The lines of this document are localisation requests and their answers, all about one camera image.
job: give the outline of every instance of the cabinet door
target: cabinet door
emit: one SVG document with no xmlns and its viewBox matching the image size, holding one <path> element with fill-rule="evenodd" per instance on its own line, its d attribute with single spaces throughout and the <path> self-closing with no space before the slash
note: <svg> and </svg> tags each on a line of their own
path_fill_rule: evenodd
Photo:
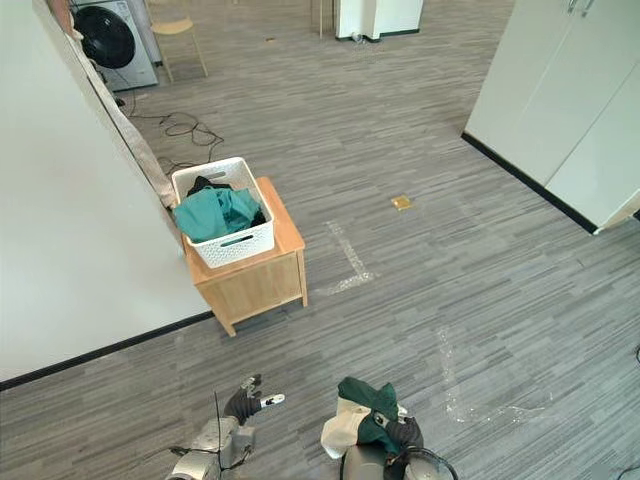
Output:
<svg viewBox="0 0 640 480">
<path fill-rule="evenodd" d="M 507 160 L 542 185 L 596 121 L 640 56 L 640 1 L 577 3 L 575 20 L 505 149 Z M 583 10 L 589 3 L 589 10 Z"/>
<path fill-rule="evenodd" d="M 571 0 L 517 0 L 465 131 L 521 167 L 511 137 L 576 11 Z"/>
<path fill-rule="evenodd" d="M 467 125 L 471 135 L 542 185 L 606 107 L 640 52 L 639 0 L 576 0 L 569 13 L 570 1 L 516 3 Z"/>
<path fill-rule="evenodd" d="M 604 225 L 640 189 L 639 133 L 640 64 L 636 64 L 611 103 L 551 178 L 548 189 L 595 225 Z"/>
</svg>

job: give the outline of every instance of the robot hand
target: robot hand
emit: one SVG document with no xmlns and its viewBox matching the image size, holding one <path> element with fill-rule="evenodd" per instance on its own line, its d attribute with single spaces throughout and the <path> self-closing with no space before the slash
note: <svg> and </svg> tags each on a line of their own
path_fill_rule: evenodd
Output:
<svg viewBox="0 0 640 480">
<path fill-rule="evenodd" d="M 254 392 L 262 383 L 262 375 L 257 374 L 245 380 L 240 388 L 233 394 L 224 406 L 225 417 L 235 417 L 240 425 L 244 425 L 247 419 L 269 405 L 277 405 L 284 401 L 284 395 L 271 395 L 260 398 L 262 392 Z"/>
<path fill-rule="evenodd" d="M 407 447 L 424 447 L 420 426 L 413 417 L 406 417 L 405 423 L 389 422 L 385 430 L 389 438 L 396 442 L 402 449 L 406 449 Z"/>
</svg>

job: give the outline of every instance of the white tape line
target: white tape line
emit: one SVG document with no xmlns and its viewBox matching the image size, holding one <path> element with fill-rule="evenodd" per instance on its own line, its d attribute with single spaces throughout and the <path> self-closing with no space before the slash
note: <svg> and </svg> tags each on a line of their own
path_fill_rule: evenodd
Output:
<svg viewBox="0 0 640 480">
<path fill-rule="evenodd" d="M 474 408 L 464 408 L 460 405 L 460 385 L 456 380 L 456 372 L 453 361 L 453 348 L 447 339 L 447 328 L 438 330 L 438 340 L 440 341 L 440 362 L 442 363 L 442 376 L 444 377 L 447 399 L 445 408 L 447 414 L 456 422 L 483 423 L 495 420 L 503 415 L 509 415 L 511 423 L 523 423 L 549 418 L 556 418 L 556 415 L 541 415 L 546 410 L 545 407 L 522 408 L 515 405 L 500 407 L 486 413 L 477 412 Z M 549 392 L 549 399 L 553 400 L 553 395 Z"/>
<path fill-rule="evenodd" d="M 329 227 L 329 230 L 331 230 L 331 233 L 333 233 L 335 237 L 338 239 L 338 243 L 340 244 L 342 251 L 347 256 L 349 263 L 351 264 L 353 269 L 356 271 L 356 273 L 358 275 L 366 274 L 367 270 L 364 268 L 364 263 L 362 263 L 362 260 L 358 258 L 358 254 L 351 246 L 351 243 L 349 242 L 349 240 L 347 240 L 347 237 L 345 236 L 344 230 L 342 230 L 342 227 L 338 225 L 336 222 L 327 222 L 327 226 Z"/>
<path fill-rule="evenodd" d="M 328 297 L 330 295 L 335 295 L 336 293 L 344 292 L 345 290 L 349 290 L 353 287 L 359 287 L 360 285 L 370 282 L 371 280 L 376 278 L 376 274 L 367 271 L 364 263 L 362 263 L 362 260 L 360 260 L 360 258 L 358 257 L 358 254 L 351 246 L 349 240 L 347 240 L 342 227 L 336 222 L 327 222 L 326 225 L 338 240 L 340 248 L 342 248 L 342 251 L 347 257 L 347 260 L 349 260 L 349 263 L 355 270 L 356 274 L 353 277 L 347 278 L 345 280 L 340 280 L 338 283 L 331 287 L 318 288 L 317 290 L 314 290 L 314 293 Z"/>
</svg>

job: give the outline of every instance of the green cloth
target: green cloth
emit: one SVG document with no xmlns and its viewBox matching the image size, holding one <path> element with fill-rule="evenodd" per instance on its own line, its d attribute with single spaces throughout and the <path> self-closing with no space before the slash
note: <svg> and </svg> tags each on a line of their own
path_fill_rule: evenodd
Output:
<svg viewBox="0 0 640 480">
<path fill-rule="evenodd" d="M 206 187 L 185 198 L 173 215 L 180 231 L 200 243 L 251 227 L 259 211 L 260 204 L 246 188 Z"/>
<path fill-rule="evenodd" d="M 395 455 L 400 453 L 400 446 L 373 419 L 374 413 L 379 412 L 390 422 L 398 421 L 398 401 L 393 385 L 387 383 L 376 390 L 362 380 L 346 377 L 338 385 L 338 396 L 371 409 L 371 413 L 358 426 L 358 444 L 380 442 L 387 452 Z"/>
</svg>

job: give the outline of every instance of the black baseboard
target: black baseboard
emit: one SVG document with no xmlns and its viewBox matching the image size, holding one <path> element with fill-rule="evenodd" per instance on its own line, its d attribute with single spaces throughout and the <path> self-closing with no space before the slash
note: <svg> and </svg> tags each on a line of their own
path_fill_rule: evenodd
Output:
<svg viewBox="0 0 640 480">
<path fill-rule="evenodd" d="M 89 362 L 91 360 L 102 357 L 104 355 L 117 352 L 118 350 L 123 350 L 125 348 L 132 347 L 133 345 L 138 345 L 139 343 L 145 342 L 152 338 L 165 335 L 169 332 L 179 330 L 181 328 L 187 327 L 189 325 L 193 325 L 194 323 L 201 322 L 211 317 L 213 317 L 213 313 L 211 313 L 210 311 L 200 313 L 198 315 L 194 315 L 193 317 L 180 320 L 179 322 L 172 323 L 170 325 L 166 325 L 164 327 L 151 330 L 150 332 L 128 338 L 127 340 L 123 340 L 122 342 L 114 343 L 113 345 L 108 345 L 106 347 L 93 350 L 92 352 L 85 353 L 84 355 L 70 358 L 69 360 L 65 360 L 64 362 L 56 363 L 55 365 L 51 365 L 49 367 L 41 368 L 40 370 L 36 370 L 35 372 L 25 373 L 24 375 L 20 375 L 19 377 L 5 380 L 4 382 L 0 382 L 0 392 L 4 390 L 8 390 L 13 387 L 17 387 L 18 385 L 24 385 L 25 383 L 38 380 L 39 378 L 46 377 L 54 373 L 61 372 L 62 370 L 66 370 L 68 368 L 81 365 L 83 363 Z"/>
<path fill-rule="evenodd" d="M 380 38 L 370 38 L 366 35 L 363 35 L 362 38 L 364 38 L 367 42 L 369 43 L 380 43 L 380 40 L 383 37 L 395 37 L 397 35 L 410 35 L 413 33 L 420 33 L 420 29 L 416 28 L 414 30 L 400 30 L 398 32 L 386 32 L 386 33 L 381 33 L 380 34 Z M 353 38 L 351 37 L 336 37 L 336 40 L 339 42 L 348 42 L 349 40 L 353 40 Z"/>
<path fill-rule="evenodd" d="M 582 215 L 578 211 L 574 210 L 571 206 L 564 203 L 562 200 L 556 197 L 553 193 L 551 193 L 549 190 L 547 190 L 538 182 L 536 182 L 533 178 L 531 178 L 529 175 L 524 173 L 522 170 L 518 169 L 518 167 L 515 167 L 514 165 L 509 163 L 507 160 L 502 158 L 498 153 L 491 150 L 491 148 L 487 147 L 484 143 L 482 143 L 477 138 L 473 137 L 467 132 L 462 132 L 462 139 L 467 143 L 469 143 L 476 150 L 483 153 L 486 157 L 493 160 L 499 166 L 504 168 L 507 172 L 509 172 L 514 177 L 516 177 L 518 180 L 524 183 L 527 187 L 529 187 L 531 190 L 533 190 L 542 198 L 544 198 L 547 202 L 549 202 L 551 205 L 553 205 L 558 210 L 563 212 L 567 217 L 569 217 L 571 220 L 576 222 L 578 225 L 584 228 L 587 232 L 593 234 L 593 232 L 595 232 L 598 229 L 598 227 L 594 223 L 592 223 L 588 218 L 586 218 L 584 215 Z"/>
<path fill-rule="evenodd" d="M 414 33 L 420 33 L 419 28 L 414 28 L 412 30 L 398 30 L 397 32 L 385 32 L 380 34 L 380 38 L 382 37 L 395 37 L 398 35 L 412 35 Z"/>
</svg>

